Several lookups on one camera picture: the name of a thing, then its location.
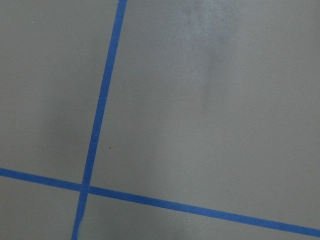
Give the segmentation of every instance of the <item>blue line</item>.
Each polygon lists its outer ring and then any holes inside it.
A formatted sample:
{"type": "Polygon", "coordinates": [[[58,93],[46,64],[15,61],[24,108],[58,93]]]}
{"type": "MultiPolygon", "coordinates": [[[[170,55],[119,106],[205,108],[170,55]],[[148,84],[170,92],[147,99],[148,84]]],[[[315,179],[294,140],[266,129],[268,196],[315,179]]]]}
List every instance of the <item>blue line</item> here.
{"type": "Polygon", "coordinates": [[[86,157],[86,163],[84,167],[78,206],[77,206],[75,219],[74,219],[72,238],[71,238],[72,240],[78,239],[78,231],[80,228],[82,218],[84,217],[84,214],[85,214],[88,191],[90,187],[90,181],[91,181],[92,171],[93,171],[97,147],[98,147],[101,125],[102,125],[104,112],[106,108],[112,72],[115,65],[116,53],[117,53],[117,48],[118,48],[118,43],[119,43],[119,38],[121,33],[121,27],[122,27],[124,15],[125,15],[126,4],[127,4],[127,0],[119,0],[117,9],[116,9],[109,50],[108,50],[103,78],[102,78],[100,95],[99,95],[99,99],[96,107],[91,139],[90,139],[88,154],[86,157]]]}
{"type": "Polygon", "coordinates": [[[103,196],[103,197],[124,200],[132,203],[149,205],[149,206],[163,208],[163,209],[170,209],[170,210],[175,210],[175,211],[189,213],[189,214],[196,214],[196,215],[206,216],[206,217],[215,218],[215,219],[222,219],[222,220],[227,220],[231,222],[237,222],[242,224],[248,224],[248,225],[253,225],[253,226],[258,226],[258,227],[263,227],[268,229],[280,230],[280,231],[320,238],[320,229],[315,229],[310,227],[292,225],[292,224],[287,224],[287,223],[278,222],[278,221],[271,221],[271,220],[266,220],[266,219],[261,219],[256,217],[229,213],[225,211],[218,211],[218,210],[203,208],[199,206],[192,206],[192,205],[187,205],[187,204],[182,204],[182,203],[177,203],[172,201],[160,200],[156,198],[134,195],[130,193],[114,191],[114,190],[104,189],[104,188],[95,187],[95,186],[91,186],[89,188],[89,193],[103,196]]]}
{"type": "Polygon", "coordinates": [[[81,187],[81,185],[78,183],[62,181],[50,177],[38,176],[20,171],[13,171],[5,168],[0,168],[0,176],[78,192],[80,191],[81,187]]]}

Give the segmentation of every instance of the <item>horizontal blue line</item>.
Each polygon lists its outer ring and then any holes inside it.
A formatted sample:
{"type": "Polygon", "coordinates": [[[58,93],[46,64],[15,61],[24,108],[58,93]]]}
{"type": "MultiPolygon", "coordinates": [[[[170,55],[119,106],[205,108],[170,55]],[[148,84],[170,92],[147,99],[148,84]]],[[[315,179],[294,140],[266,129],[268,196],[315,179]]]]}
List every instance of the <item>horizontal blue line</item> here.
{"type": "MultiPolygon", "coordinates": [[[[0,168],[0,176],[13,178],[17,180],[28,181],[28,182],[42,184],[42,185],[48,185],[48,186],[62,188],[62,189],[78,191],[78,192],[80,192],[80,188],[81,188],[81,185],[78,183],[62,181],[54,178],[38,176],[38,175],[33,175],[33,174],[24,173],[20,171],[4,169],[4,168],[0,168]]],[[[292,224],[287,224],[287,223],[278,222],[278,221],[271,221],[271,220],[266,220],[266,219],[251,217],[251,216],[234,214],[234,213],[225,212],[225,211],[218,211],[218,210],[213,210],[209,208],[187,205],[187,204],[182,204],[182,203],[172,202],[172,201],[166,201],[166,200],[161,200],[161,199],[147,197],[147,196],[140,196],[140,195],[125,193],[121,191],[114,191],[114,190],[104,189],[104,188],[95,187],[95,186],[90,186],[88,193],[97,195],[97,196],[137,203],[137,204],[149,205],[149,206],[163,208],[163,209],[175,210],[175,211],[189,213],[189,214],[195,214],[195,215],[200,215],[200,216],[205,216],[205,217],[210,217],[215,219],[222,219],[222,220],[227,220],[231,222],[237,222],[242,224],[258,226],[262,228],[280,230],[280,231],[320,238],[320,229],[315,229],[310,227],[292,225],[292,224]]]]}
{"type": "Polygon", "coordinates": [[[80,191],[81,184],[58,180],[45,176],[38,176],[20,171],[13,171],[5,168],[0,168],[0,176],[8,177],[12,179],[18,179],[22,181],[32,182],[36,184],[48,185],[61,189],[68,189],[73,191],[80,191]]]}
{"type": "Polygon", "coordinates": [[[237,222],[242,224],[248,224],[248,225],[253,225],[253,226],[258,226],[258,227],[263,227],[268,229],[275,229],[275,230],[320,238],[320,230],[315,228],[309,228],[309,227],[292,225],[292,224],[287,224],[287,223],[282,223],[277,221],[265,220],[261,218],[239,215],[239,214],[229,213],[225,211],[218,211],[218,210],[208,209],[208,208],[199,207],[199,206],[192,206],[192,205],[187,205],[187,204],[182,204],[182,203],[177,203],[172,201],[160,200],[160,199],[146,197],[146,196],[108,190],[108,189],[99,188],[95,186],[90,187],[89,193],[98,195],[98,196],[112,198],[112,199],[124,200],[132,203],[144,204],[144,205],[149,205],[149,206],[163,208],[163,209],[170,209],[170,210],[175,210],[175,211],[189,213],[189,214],[196,214],[196,215],[206,216],[206,217],[215,218],[215,219],[222,219],[222,220],[227,220],[227,221],[232,221],[232,222],[237,222]]]}

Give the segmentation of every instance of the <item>floor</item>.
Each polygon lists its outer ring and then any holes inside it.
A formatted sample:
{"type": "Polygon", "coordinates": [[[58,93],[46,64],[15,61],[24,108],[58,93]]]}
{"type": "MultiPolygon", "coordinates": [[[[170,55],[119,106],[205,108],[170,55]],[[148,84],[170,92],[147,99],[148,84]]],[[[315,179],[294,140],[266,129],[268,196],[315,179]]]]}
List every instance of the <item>floor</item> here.
{"type": "Polygon", "coordinates": [[[320,238],[319,12],[3,0],[0,239],[320,238]]]}

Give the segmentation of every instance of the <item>gray surface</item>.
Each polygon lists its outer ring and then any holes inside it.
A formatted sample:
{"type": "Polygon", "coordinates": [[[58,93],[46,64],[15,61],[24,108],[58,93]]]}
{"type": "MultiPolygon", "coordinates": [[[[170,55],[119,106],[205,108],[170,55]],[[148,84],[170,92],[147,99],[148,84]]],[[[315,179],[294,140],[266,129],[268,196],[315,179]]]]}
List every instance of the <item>gray surface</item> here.
{"type": "Polygon", "coordinates": [[[319,1],[129,1],[92,185],[320,228],[319,1]]]}
{"type": "Polygon", "coordinates": [[[0,166],[81,182],[117,1],[0,4],[0,166]]]}
{"type": "Polygon", "coordinates": [[[79,240],[315,240],[209,217],[90,195],[79,240]]]}
{"type": "Polygon", "coordinates": [[[78,192],[6,177],[0,189],[0,239],[71,239],[78,192]]]}

